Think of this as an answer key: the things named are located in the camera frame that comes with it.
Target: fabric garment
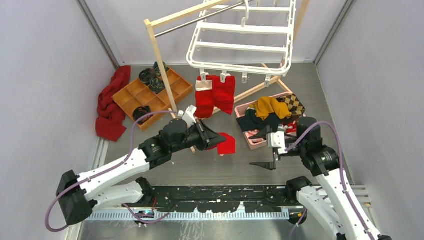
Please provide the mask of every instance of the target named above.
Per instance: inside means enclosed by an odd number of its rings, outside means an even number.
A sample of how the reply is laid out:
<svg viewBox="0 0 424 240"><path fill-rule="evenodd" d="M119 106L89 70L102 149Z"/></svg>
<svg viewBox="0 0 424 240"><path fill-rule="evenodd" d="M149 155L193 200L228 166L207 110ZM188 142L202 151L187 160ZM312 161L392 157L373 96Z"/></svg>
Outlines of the fabric garment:
<svg viewBox="0 0 424 240"><path fill-rule="evenodd" d="M157 78L155 70L153 68L146 68L138 74L138 78L144 83L146 86L150 85L150 81L152 79Z"/></svg>
<svg viewBox="0 0 424 240"><path fill-rule="evenodd" d="M260 117L256 116L256 111L252 109L247 110L244 116L236 120L242 132L262 130L267 125L271 127L273 132L276 132L278 126L281 124L281 119L275 112L269 114L265 120L262 120Z"/></svg>
<svg viewBox="0 0 424 240"><path fill-rule="evenodd" d="M130 83L131 67L121 66L110 80L110 84L98 96L98 118L95 121L97 136L118 141L127 129L122 125L125 112L114 102L112 96Z"/></svg>
<svg viewBox="0 0 424 240"><path fill-rule="evenodd" d="M150 85L148 86L148 88L155 94L159 94L165 89L165 83L161 78L155 77L150 80Z"/></svg>
<svg viewBox="0 0 424 240"><path fill-rule="evenodd" d="M303 116L305 113L305 107L295 94L289 94L276 98L279 103L287 104L287 108L291 113L291 116L282 119L282 124L289 125Z"/></svg>
<svg viewBox="0 0 424 240"><path fill-rule="evenodd" d="M219 135L226 138L225 142L217 145L219 155L236 154L236 139L225 132L218 132Z"/></svg>
<svg viewBox="0 0 424 240"><path fill-rule="evenodd" d="M194 113L194 116L198 117L199 119L207 119L212 116L212 113L214 112L214 94L212 93L212 79L214 76L207 75L206 76L206 84L205 82L202 82L201 76L197 77L196 81L196 92L195 92L195 99L196 99L196 112Z"/></svg>
<svg viewBox="0 0 424 240"><path fill-rule="evenodd" d="M162 63L163 63L163 66L165 67L165 71L168 72L170 68L164 61ZM156 72L157 77L161 76L161 70L159 69L159 64L157 61L155 61L153 64L153 70Z"/></svg>
<svg viewBox="0 0 424 240"><path fill-rule="evenodd" d="M150 109L150 106L139 106L134 110L134 112L132 112L132 119L134 119L134 121L137 121L139 118L141 118L144 115L149 114L151 112L152 112L152 110ZM152 115L143 118L142 120L140 120L138 122L138 125L144 124L151 117L152 117Z"/></svg>
<svg viewBox="0 0 424 240"><path fill-rule="evenodd" d="M236 77L227 76L225 78L225 82L221 82L220 76L214 76L212 81L212 92L215 107L219 108L226 114L233 114Z"/></svg>
<svg viewBox="0 0 424 240"><path fill-rule="evenodd" d="M262 120L267 119L269 114L276 113L280 119L290 117L292 114L284 102L278 102L273 97L263 96L249 107L256 109L256 116Z"/></svg>

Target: yellow cloth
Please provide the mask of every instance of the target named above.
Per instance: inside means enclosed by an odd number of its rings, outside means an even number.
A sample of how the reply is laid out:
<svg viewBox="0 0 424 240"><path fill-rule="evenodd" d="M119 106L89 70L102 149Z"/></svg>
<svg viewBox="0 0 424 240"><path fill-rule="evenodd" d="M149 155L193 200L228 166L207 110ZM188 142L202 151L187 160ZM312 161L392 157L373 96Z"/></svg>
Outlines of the yellow cloth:
<svg viewBox="0 0 424 240"><path fill-rule="evenodd" d="M265 120L268 115L275 113L280 119L290 117L292 113L289 111L287 104L278 102L273 97L263 96L259 98L253 105L249 107L256 109L256 117Z"/></svg>

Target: clothespin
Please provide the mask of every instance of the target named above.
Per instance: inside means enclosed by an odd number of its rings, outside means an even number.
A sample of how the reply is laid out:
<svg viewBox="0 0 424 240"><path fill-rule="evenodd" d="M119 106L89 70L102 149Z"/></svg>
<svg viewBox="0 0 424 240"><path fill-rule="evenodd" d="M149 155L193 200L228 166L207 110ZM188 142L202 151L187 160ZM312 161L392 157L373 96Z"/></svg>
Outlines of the clothespin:
<svg viewBox="0 0 424 240"><path fill-rule="evenodd" d="M196 51L200 52L201 48L199 46L196 47Z"/></svg>
<svg viewBox="0 0 424 240"><path fill-rule="evenodd" d="M227 71L222 71L221 73L221 83L225 83L225 78L227 77Z"/></svg>
<svg viewBox="0 0 424 240"><path fill-rule="evenodd" d="M243 72L243 75L241 76L241 83L242 84L248 83L248 73L247 72Z"/></svg>
<svg viewBox="0 0 424 240"><path fill-rule="evenodd" d="M246 13L245 13L245 17L243 17L241 19L241 27L244 28L246 26L246 22L249 20L249 1L248 0L243 0L244 1L244 5L246 7Z"/></svg>
<svg viewBox="0 0 424 240"><path fill-rule="evenodd" d="M204 68L200 68L200 78L201 78L201 81L202 82L205 82L206 81L206 75L207 75L207 73L205 72L205 69Z"/></svg>
<svg viewBox="0 0 424 240"><path fill-rule="evenodd" d="M265 87L269 87L271 82L271 75L266 75L265 77Z"/></svg>

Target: black cloth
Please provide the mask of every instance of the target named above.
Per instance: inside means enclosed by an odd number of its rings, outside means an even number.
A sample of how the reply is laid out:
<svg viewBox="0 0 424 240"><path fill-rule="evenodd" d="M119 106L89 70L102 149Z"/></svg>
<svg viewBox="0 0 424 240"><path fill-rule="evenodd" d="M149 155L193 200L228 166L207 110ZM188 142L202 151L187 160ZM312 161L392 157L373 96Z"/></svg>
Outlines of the black cloth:
<svg viewBox="0 0 424 240"><path fill-rule="evenodd" d="M269 116L262 120L256 116L256 110L248 109L244 116L236 119L242 132L253 131L256 129L264 129L267 125L270 125L271 130L275 133L278 130L278 126L281 124L281 119L277 114L271 113Z"/></svg>

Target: red sock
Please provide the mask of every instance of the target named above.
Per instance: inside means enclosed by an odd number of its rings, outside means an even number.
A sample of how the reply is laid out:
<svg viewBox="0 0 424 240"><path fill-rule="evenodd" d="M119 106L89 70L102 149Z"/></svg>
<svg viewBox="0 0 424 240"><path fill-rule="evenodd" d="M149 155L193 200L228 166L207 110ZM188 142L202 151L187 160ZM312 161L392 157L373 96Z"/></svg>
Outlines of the red sock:
<svg viewBox="0 0 424 240"><path fill-rule="evenodd" d="M212 92L215 107L224 113L231 115L234 108L234 93L236 92L236 77L227 76L225 83L221 82L220 76L215 76L212 83Z"/></svg>
<svg viewBox="0 0 424 240"><path fill-rule="evenodd" d="M212 93L212 78L214 76L206 76L206 81L202 82L200 76L196 81L196 112L194 115L199 119L207 119L214 112L214 94Z"/></svg>
<svg viewBox="0 0 424 240"><path fill-rule="evenodd" d="M218 144L218 154L236 154L236 139L225 132L218 132L218 134L226 138L225 142Z"/></svg>

